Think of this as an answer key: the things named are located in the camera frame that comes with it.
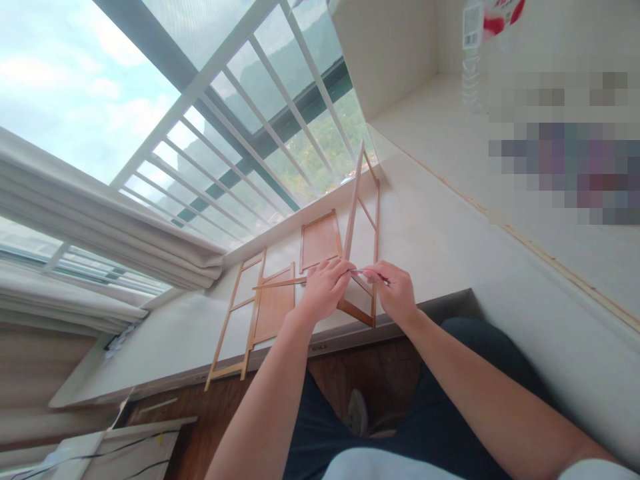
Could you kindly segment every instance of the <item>cable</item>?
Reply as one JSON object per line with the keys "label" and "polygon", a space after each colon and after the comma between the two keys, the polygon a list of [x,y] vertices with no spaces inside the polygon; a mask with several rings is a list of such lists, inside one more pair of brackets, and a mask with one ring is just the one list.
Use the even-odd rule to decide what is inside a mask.
{"label": "cable", "polygon": [[[140,443],[140,442],[144,442],[145,440],[149,440],[149,439],[152,439],[152,438],[155,438],[155,437],[159,437],[160,435],[164,435],[165,433],[178,433],[178,432],[180,432],[180,430],[179,430],[179,429],[178,429],[178,430],[166,430],[166,431],[162,431],[162,432],[159,432],[159,433],[154,433],[153,435],[150,435],[150,436],[145,437],[145,438],[143,438],[143,439],[136,440],[136,441],[134,441],[134,442],[128,443],[128,444],[126,444],[126,445],[123,445],[122,447],[118,447],[118,448],[116,448],[115,450],[111,450],[111,451],[108,451],[108,452],[104,452],[104,453],[96,453],[96,454],[94,454],[94,455],[81,455],[81,456],[79,456],[79,457],[71,457],[71,458],[68,458],[68,459],[62,460],[62,461],[60,461],[60,462],[58,462],[58,463],[56,463],[56,464],[54,464],[54,465],[52,465],[52,466],[50,466],[50,467],[47,467],[47,468],[45,468],[44,470],[40,470],[39,472],[33,473],[33,474],[29,475],[28,477],[24,477],[24,478],[22,478],[21,480],[27,480],[27,479],[33,478],[33,477],[35,477],[36,475],[40,475],[41,473],[44,473],[44,472],[49,471],[49,470],[51,470],[51,469],[53,469],[53,468],[56,468],[58,465],[61,465],[61,464],[63,464],[64,462],[68,462],[69,460],[88,460],[88,459],[94,459],[94,458],[104,457],[105,455],[110,455],[110,454],[112,454],[112,453],[115,453],[115,452],[117,452],[117,451],[123,450],[123,449],[125,449],[125,448],[132,447],[132,446],[134,446],[134,445],[136,445],[136,444],[138,444],[138,443]],[[154,467],[154,466],[156,466],[156,465],[159,465],[160,463],[155,463],[155,464],[153,464],[153,465],[150,465],[150,466],[149,466],[149,467],[147,467],[147,468]],[[25,474],[27,474],[27,473],[32,472],[33,470],[35,470],[35,469],[28,470],[28,471],[26,471],[26,472],[16,473],[14,476],[12,476],[12,477],[11,477],[11,480],[15,480],[15,478],[16,478],[18,475],[25,475]]]}
{"label": "cable", "polygon": [[134,477],[137,477],[138,475],[140,475],[141,473],[146,472],[147,470],[149,470],[150,468],[153,467],[157,467],[158,465],[162,465],[163,463],[169,463],[169,460],[162,460],[162,462],[156,462],[156,463],[152,463],[150,466],[143,468],[142,470],[140,470],[138,473],[136,473],[135,475],[132,475],[130,477],[124,478],[123,480],[129,480],[132,479]]}

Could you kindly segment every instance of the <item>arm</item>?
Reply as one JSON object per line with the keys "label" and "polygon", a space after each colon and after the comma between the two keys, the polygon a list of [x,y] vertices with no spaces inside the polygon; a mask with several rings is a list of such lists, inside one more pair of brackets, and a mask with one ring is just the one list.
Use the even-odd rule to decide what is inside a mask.
{"label": "arm", "polygon": [[206,479],[280,479],[298,414],[315,324],[330,316],[351,278],[345,260],[309,269],[290,311],[218,446]]}
{"label": "arm", "polygon": [[377,284],[385,311],[407,334],[480,442],[512,478],[556,479],[587,458],[616,462],[574,424],[418,310],[407,272],[384,261],[366,270],[369,282]]}

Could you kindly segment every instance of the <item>shoe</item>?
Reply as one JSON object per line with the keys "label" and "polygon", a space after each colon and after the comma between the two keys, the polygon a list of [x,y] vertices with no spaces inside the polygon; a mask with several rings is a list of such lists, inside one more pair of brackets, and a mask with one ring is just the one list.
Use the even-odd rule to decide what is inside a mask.
{"label": "shoe", "polygon": [[347,418],[347,428],[358,437],[364,437],[369,428],[369,417],[367,415],[367,405],[365,398],[358,389],[351,392],[349,399],[349,416]]}

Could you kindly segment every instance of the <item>wooden floor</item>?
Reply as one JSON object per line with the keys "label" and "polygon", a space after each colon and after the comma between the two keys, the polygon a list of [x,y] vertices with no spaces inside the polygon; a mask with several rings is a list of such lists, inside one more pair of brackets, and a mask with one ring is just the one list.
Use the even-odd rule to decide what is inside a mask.
{"label": "wooden floor", "polygon": [[[369,424],[393,426],[409,407],[420,370],[420,357],[406,337],[367,345],[309,360],[308,368],[338,417],[347,416],[351,390],[358,388],[367,403]],[[255,373],[245,381],[234,376],[203,385],[172,390],[136,402],[126,426],[198,416],[183,428],[165,478],[201,480]],[[176,401],[146,412],[140,410]]]}

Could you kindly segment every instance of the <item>white shirt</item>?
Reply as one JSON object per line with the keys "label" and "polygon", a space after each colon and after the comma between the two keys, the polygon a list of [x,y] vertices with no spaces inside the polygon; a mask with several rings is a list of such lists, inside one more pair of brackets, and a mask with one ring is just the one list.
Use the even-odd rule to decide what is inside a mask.
{"label": "white shirt", "polygon": [[[337,455],[323,480],[462,480],[430,463],[372,448],[353,448]],[[599,459],[582,460],[558,480],[640,480],[620,465]]]}

